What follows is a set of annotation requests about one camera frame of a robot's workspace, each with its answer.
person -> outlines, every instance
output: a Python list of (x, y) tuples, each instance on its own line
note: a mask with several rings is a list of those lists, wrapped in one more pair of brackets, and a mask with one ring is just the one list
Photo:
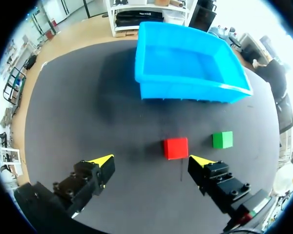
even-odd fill
[(268, 65), (260, 64), (254, 59), (253, 67), (255, 73), (270, 84), (273, 98), (276, 103), (279, 103), (287, 94), (285, 68), (275, 59), (271, 60)]

white shelf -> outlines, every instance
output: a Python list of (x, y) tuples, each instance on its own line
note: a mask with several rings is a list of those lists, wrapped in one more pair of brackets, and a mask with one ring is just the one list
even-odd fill
[(174, 5), (168, 5), (168, 6), (158, 6), (154, 4), (146, 4), (146, 5), (116, 5), (112, 6), (111, 10), (121, 10), (121, 9), (131, 9), (131, 8), (158, 8), (158, 9), (165, 9), (165, 10), (174, 10), (174, 11), (180, 11), (180, 12), (186, 12), (189, 13), (189, 10), (186, 8), (174, 6)]
[(133, 29), (138, 29), (139, 26), (124, 26), (124, 27), (115, 27), (115, 31), (122, 31), (122, 30), (133, 30)]
[(182, 12), (182, 15), (185, 17), (184, 26), (188, 27), (190, 20), (192, 18), (195, 6), (198, 2), (198, 0), (184, 0), (185, 1), (185, 7), (178, 7), (174, 5), (168, 5), (168, 6), (158, 6), (155, 4), (141, 4), (141, 5), (129, 5), (129, 4), (115, 4), (115, 0), (105, 0), (106, 3), (106, 9), (108, 13), (108, 20), (111, 27), (112, 35), (115, 37), (117, 31), (123, 31), (123, 30), (133, 30), (133, 29), (139, 29), (139, 26), (124, 26), (124, 27), (117, 27), (115, 25), (115, 16), (119, 12), (119, 10), (152, 10), (152, 9), (164, 9), (164, 10), (171, 10), (171, 11), (178, 11)]

black bag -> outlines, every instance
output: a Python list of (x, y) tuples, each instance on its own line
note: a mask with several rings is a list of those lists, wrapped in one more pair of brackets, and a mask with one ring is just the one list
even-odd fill
[(37, 55), (30, 56), (30, 58), (28, 59), (28, 61), (25, 63), (24, 68), (26, 70), (29, 70), (35, 64), (36, 59), (37, 59)]
[(116, 15), (116, 26), (136, 26), (144, 21), (163, 22), (163, 14), (154, 11), (123, 11)]

storage box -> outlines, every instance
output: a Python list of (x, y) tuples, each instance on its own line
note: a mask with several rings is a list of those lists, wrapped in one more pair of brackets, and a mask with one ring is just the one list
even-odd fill
[(185, 16), (179, 11), (163, 10), (164, 22), (184, 25)]
[(224, 40), (170, 23), (140, 24), (135, 80), (141, 99), (234, 103), (253, 94), (241, 63)]
[(169, 0), (155, 0), (154, 4), (158, 6), (168, 6)]
[(128, 5), (146, 5), (147, 0), (127, 0)]

wooden floor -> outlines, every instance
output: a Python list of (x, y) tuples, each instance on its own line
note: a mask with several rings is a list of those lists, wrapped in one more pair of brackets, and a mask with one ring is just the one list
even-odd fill
[(59, 56), (89, 45), (121, 39), (137, 39), (137, 37), (114, 38), (108, 18), (96, 16), (67, 27), (42, 47), (36, 63), (26, 74), (27, 80), (23, 90), (21, 106), (12, 122), (14, 147), (20, 149), (23, 169), (23, 175), (18, 177), (19, 185), (29, 182), (25, 156), (25, 124), (30, 97), (42, 65)]

